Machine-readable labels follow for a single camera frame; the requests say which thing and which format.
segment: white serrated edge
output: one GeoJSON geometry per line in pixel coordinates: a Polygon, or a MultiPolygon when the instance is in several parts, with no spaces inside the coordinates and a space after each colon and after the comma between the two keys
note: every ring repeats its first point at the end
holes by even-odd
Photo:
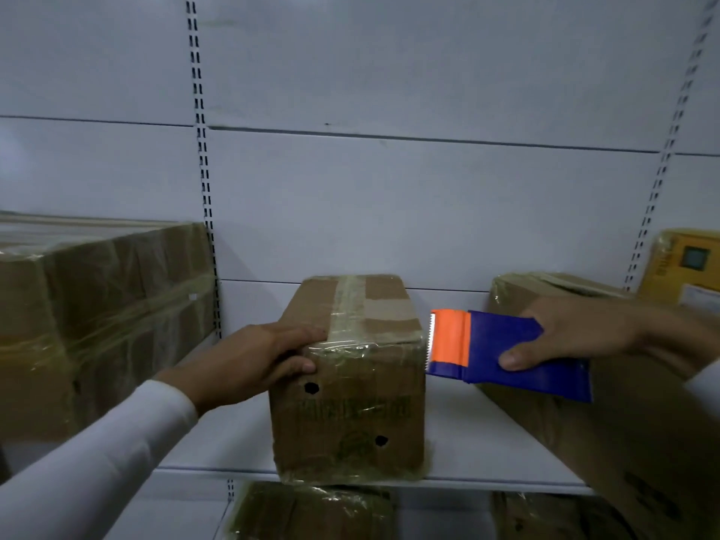
{"type": "Polygon", "coordinates": [[[427,336],[427,357],[425,358],[425,371],[430,368],[430,357],[433,354],[433,335],[435,334],[435,313],[430,314],[430,334],[427,336]]]}

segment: person's left hand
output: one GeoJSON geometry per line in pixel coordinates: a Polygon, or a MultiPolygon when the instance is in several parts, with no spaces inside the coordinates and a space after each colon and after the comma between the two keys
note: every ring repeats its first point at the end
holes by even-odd
{"type": "Polygon", "coordinates": [[[245,326],[198,358],[163,370],[155,380],[184,392],[201,416],[265,392],[283,377],[314,373],[309,358],[284,356],[327,335],[317,327],[277,322],[245,326]]]}

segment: brown cardboard box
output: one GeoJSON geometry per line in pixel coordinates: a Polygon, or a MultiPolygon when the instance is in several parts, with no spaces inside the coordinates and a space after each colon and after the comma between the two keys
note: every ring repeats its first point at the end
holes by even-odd
{"type": "Polygon", "coordinates": [[[0,441],[67,438],[212,331],[202,224],[0,212],[0,441]]]}
{"type": "Polygon", "coordinates": [[[283,482],[420,479],[425,454],[425,347],[402,280],[304,281],[282,321],[328,330],[303,350],[317,373],[270,390],[283,482]]]}
{"type": "Polygon", "coordinates": [[[230,521],[226,540],[395,540],[395,509],[371,488],[253,483],[230,521]]]}
{"type": "MultiPolygon", "coordinates": [[[[537,296],[570,294],[561,286],[537,275],[501,276],[487,310],[517,315],[537,296]]],[[[607,286],[589,281],[581,293],[595,289],[608,296],[607,286]]],[[[591,367],[592,404],[491,384],[482,390],[615,506],[640,538],[720,537],[720,427],[683,379],[648,357],[616,355],[591,367]]]]}
{"type": "Polygon", "coordinates": [[[720,314],[720,232],[662,231],[652,246],[638,297],[720,314]]]}
{"type": "Polygon", "coordinates": [[[598,497],[492,493],[498,540],[635,540],[623,516],[598,497]]]}

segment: orange plastic part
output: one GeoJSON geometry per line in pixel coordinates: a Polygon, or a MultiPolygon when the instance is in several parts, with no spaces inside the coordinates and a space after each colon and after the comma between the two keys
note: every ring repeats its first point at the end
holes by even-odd
{"type": "Polygon", "coordinates": [[[437,309],[432,313],[435,315],[435,329],[430,360],[467,367],[470,357],[470,313],[453,309],[437,309]]]}

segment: person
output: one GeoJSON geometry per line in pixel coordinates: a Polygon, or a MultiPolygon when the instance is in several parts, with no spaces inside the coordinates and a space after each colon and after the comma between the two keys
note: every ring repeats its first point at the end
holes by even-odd
{"type": "MultiPolygon", "coordinates": [[[[521,370],[563,356],[648,353],[688,378],[688,389],[720,416],[717,319],[678,307],[584,297],[540,298],[523,315],[535,318],[544,334],[502,354],[502,367],[521,370]]],[[[0,536],[101,539],[200,416],[252,398],[285,377],[314,372],[308,358],[284,356],[325,337],[308,326],[247,326],[199,358],[160,372],[0,487],[0,536]]]]}

